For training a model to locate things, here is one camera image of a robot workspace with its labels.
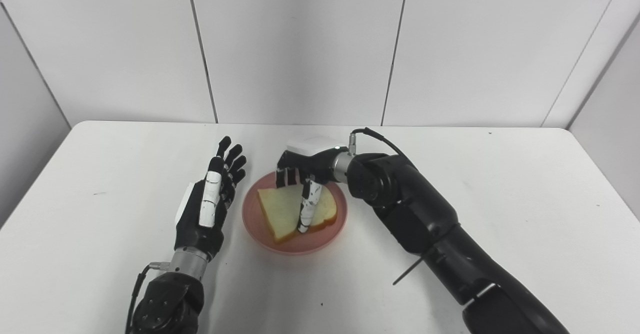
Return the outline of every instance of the bread slice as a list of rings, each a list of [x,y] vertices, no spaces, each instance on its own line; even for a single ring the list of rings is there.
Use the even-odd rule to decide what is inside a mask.
[[[258,189],[258,201],[262,213],[276,243],[293,238],[298,232],[302,185],[284,186],[279,189]],[[308,233],[318,231],[336,222],[338,207],[329,189],[322,187]]]

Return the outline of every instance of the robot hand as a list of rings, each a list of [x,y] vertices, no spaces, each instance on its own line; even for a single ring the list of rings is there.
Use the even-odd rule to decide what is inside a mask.
[[[303,185],[297,222],[300,233],[306,232],[311,225],[322,184],[337,181],[332,167],[340,153],[346,154],[347,148],[328,138],[292,139],[278,160],[276,187],[297,184],[296,176]]]
[[[355,154],[356,133],[391,146],[397,155]],[[398,243],[420,256],[461,305],[472,334],[569,334],[555,316],[518,280],[498,265],[471,239],[458,222],[455,209],[423,177],[398,147],[369,128],[349,137],[349,147],[313,138],[313,145],[292,140],[276,170],[277,186],[301,180],[313,185],[346,183],[353,197],[363,199]]]
[[[236,185],[245,177],[242,167],[247,158],[237,144],[224,159],[231,139],[221,140],[217,154],[211,159],[206,176],[194,184],[189,201],[176,225],[174,250],[192,247],[206,254],[211,261],[222,246],[222,225],[227,210],[236,197]]]
[[[224,159],[230,145],[231,139],[224,137],[209,163],[205,178],[194,184],[176,225],[171,263],[151,264],[166,272],[149,283],[131,320],[135,298],[150,266],[138,275],[126,320],[126,334],[197,332],[198,315],[204,305],[202,275],[220,251],[227,210],[234,201],[236,184],[245,177],[242,166],[247,159],[240,156],[242,146],[234,146]]]

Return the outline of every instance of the plate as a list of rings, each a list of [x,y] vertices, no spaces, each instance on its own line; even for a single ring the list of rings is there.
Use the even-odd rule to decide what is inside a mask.
[[[336,183],[326,186],[336,204],[336,220],[332,225],[314,233],[297,233],[293,239],[284,243],[275,243],[274,236],[269,230],[263,211],[258,200],[258,189],[275,188],[276,174],[271,172],[256,181],[247,192],[242,203],[242,222],[254,240],[260,245],[279,254],[305,255],[316,252],[329,245],[345,226],[347,218],[347,201],[343,191]]]

